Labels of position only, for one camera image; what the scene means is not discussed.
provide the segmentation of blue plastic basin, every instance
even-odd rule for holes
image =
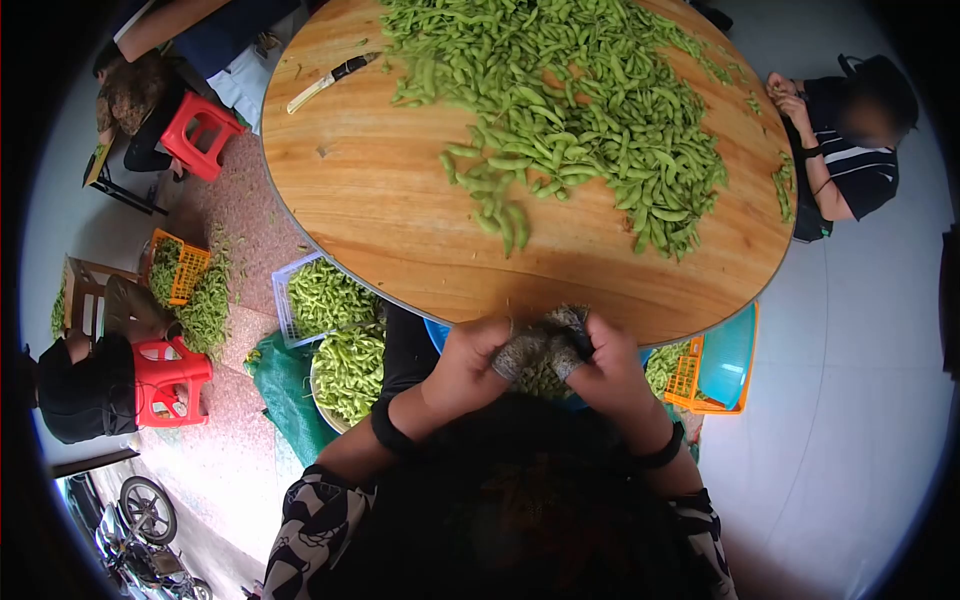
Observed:
[[[754,355],[756,305],[704,335],[698,387],[731,410],[743,391]]]

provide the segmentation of bracelet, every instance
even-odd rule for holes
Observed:
[[[660,468],[670,464],[670,461],[677,458],[680,453],[680,444],[684,441],[684,424],[680,421],[673,423],[673,436],[667,442],[663,450],[647,454],[646,456],[635,456],[634,464],[640,468]]]
[[[410,458],[417,453],[414,441],[405,433],[397,429],[390,421],[390,403],[396,396],[380,398],[373,403],[370,410],[370,425],[373,435],[380,445],[387,448],[400,458]]]
[[[807,158],[814,158],[824,153],[824,149],[820,144],[817,144],[813,148],[801,148],[799,154],[804,157],[804,160]]]

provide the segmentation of black shirt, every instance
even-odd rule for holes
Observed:
[[[830,177],[859,221],[894,197],[900,175],[896,149],[861,148],[837,133],[843,82],[842,77],[804,82],[806,108]]]
[[[133,351],[125,337],[108,333],[76,365],[60,339],[37,364],[43,421],[64,444],[136,429]]]

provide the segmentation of wooden tabletop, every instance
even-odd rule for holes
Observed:
[[[708,56],[721,66],[739,62],[750,81],[733,73],[734,85],[711,83],[695,59],[661,49],[703,95],[702,126],[717,134],[730,172],[730,188],[719,188],[715,213],[697,228],[703,245],[680,264],[652,249],[633,254],[636,235],[599,178],[571,188],[568,203],[538,201],[515,183],[509,197],[523,204],[532,232],[526,249],[505,259],[500,237],[468,218],[467,191],[447,182],[437,160],[446,142],[469,144],[465,125],[475,115],[443,104],[393,108],[401,60],[384,74],[379,59],[287,114],[287,104],[330,69],[389,43],[376,0],[330,0],[276,68],[264,101],[263,148],[279,196],[341,267],[442,321],[491,313],[531,319],[562,302],[586,303],[643,345],[720,323],[760,293],[786,253],[792,228],[781,222],[770,174],[789,144],[763,81],[719,31],[678,0],[640,4],[708,39]],[[361,50],[356,43],[364,37]],[[751,90],[762,116],[745,102]]]

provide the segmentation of hand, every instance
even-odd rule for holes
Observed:
[[[790,118],[801,137],[809,137],[813,134],[813,128],[810,127],[810,116],[806,113],[806,102],[797,96],[791,96],[783,92],[774,92],[773,101],[777,105],[777,109]]]
[[[631,420],[656,401],[632,335],[591,312],[587,334],[595,348],[590,362],[570,374],[566,384],[598,413],[613,420]]]
[[[510,338],[510,320],[485,318],[450,330],[437,367],[420,384],[423,403],[450,422],[493,402],[510,382],[491,367],[491,354]]]
[[[771,73],[767,76],[767,95],[773,100],[774,94],[777,92],[796,96],[797,85],[783,77],[780,73]]]

